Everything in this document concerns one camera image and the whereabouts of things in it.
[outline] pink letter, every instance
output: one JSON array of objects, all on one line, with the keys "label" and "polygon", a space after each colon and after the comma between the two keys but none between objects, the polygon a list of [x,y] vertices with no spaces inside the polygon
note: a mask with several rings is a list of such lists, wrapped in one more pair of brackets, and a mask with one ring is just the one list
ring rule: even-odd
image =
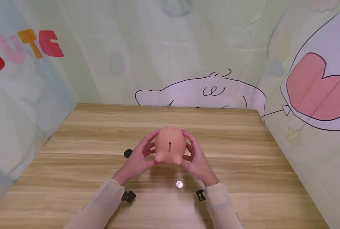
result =
[{"label": "pink letter", "polygon": [[25,53],[16,35],[11,36],[11,41],[15,45],[16,51],[13,51],[8,45],[3,35],[0,34],[0,47],[9,61],[17,65],[25,62]]},{"label": "pink letter", "polygon": [[64,56],[58,43],[53,43],[52,40],[57,40],[54,31],[42,30],[39,32],[39,44],[41,50],[48,56],[62,57]]}]

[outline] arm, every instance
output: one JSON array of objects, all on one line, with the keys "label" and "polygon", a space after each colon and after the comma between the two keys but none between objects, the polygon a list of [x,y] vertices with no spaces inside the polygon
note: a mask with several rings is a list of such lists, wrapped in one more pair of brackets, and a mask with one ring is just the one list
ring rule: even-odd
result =
[{"label": "arm", "polygon": [[103,229],[118,208],[124,186],[115,179],[105,181],[88,204],[64,227],[64,229]]},{"label": "arm", "polygon": [[146,161],[146,157],[155,152],[151,142],[158,131],[144,137],[134,148],[131,156],[124,165],[105,181],[92,199],[83,209],[64,227],[64,229],[104,229],[110,217],[118,208],[126,183],[135,176],[142,174],[159,163],[155,160]]},{"label": "arm", "polygon": [[238,219],[227,188],[218,180],[197,140],[185,130],[183,135],[191,142],[187,143],[191,155],[184,155],[181,166],[206,186],[204,195],[214,228],[245,229]]},{"label": "arm", "polygon": [[225,185],[218,183],[207,186],[204,195],[215,229],[245,229],[238,218]]}]

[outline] hand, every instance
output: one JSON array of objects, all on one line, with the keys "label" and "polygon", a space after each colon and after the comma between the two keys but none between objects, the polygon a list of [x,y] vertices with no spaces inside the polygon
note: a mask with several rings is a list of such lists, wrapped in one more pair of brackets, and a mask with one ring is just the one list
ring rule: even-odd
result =
[{"label": "hand", "polygon": [[187,149],[191,156],[184,155],[180,166],[184,167],[196,179],[202,181],[206,187],[220,183],[195,137],[185,130],[182,130],[182,133],[191,142],[191,144],[187,143]]},{"label": "hand", "polygon": [[152,147],[155,146],[155,142],[152,140],[158,135],[159,131],[152,132],[144,137],[141,142],[134,148],[131,156],[127,159],[124,165],[114,174],[112,177],[121,186],[125,186],[126,183],[142,174],[152,166],[161,164],[155,160],[147,161],[146,157],[150,154],[154,154],[155,150]]}]

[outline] piggy bank leg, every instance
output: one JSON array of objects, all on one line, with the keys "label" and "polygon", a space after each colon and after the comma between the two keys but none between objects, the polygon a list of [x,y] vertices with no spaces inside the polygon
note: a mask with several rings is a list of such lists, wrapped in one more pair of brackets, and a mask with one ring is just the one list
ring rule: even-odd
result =
[{"label": "piggy bank leg", "polygon": [[163,162],[165,160],[165,154],[163,152],[156,152],[155,154],[155,161]]},{"label": "piggy bank leg", "polygon": [[183,157],[181,155],[174,155],[173,163],[176,165],[181,165],[183,162]]}]

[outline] wrist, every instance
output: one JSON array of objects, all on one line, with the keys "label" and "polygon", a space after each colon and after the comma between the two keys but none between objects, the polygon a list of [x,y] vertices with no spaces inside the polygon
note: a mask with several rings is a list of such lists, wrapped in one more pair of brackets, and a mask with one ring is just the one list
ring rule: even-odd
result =
[{"label": "wrist", "polygon": [[131,179],[125,171],[119,169],[113,176],[112,179],[116,180],[121,186],[125,186]]},{"label": "wrist", "polygon": [[205,179],[203,179],[202,182],[203,182],[205,187],[212,186],[212,185],[220,183],[216,174],[213,171],[209,176],[207,176]]}]

